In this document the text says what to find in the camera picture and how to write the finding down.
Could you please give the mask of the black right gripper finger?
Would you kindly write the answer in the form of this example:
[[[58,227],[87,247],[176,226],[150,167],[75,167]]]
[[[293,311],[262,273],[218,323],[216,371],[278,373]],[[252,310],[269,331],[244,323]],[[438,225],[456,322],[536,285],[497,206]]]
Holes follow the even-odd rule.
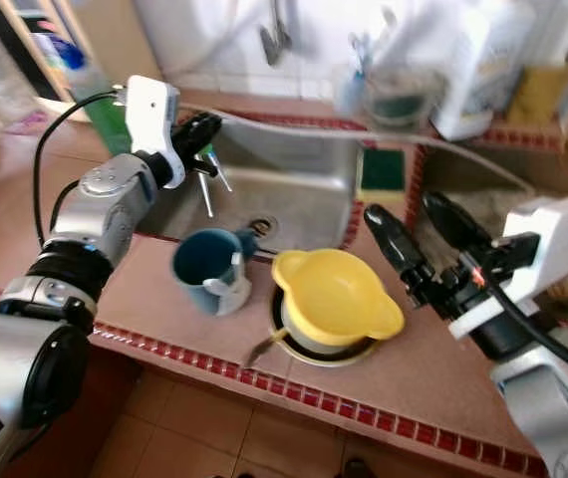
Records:
[[[442,291],[440,283],[435,280],[434,269],[402,220],[385,206],[371,204],[363,210],[363,222],[370,228],[381,254],[409,292]]]
[[[485,261],[497,254],[487,229],[480,226],[460,205],[439,192],[427,191],[424,195],[426,218],[443,241],[456,251],[456,260],[469,256]]]

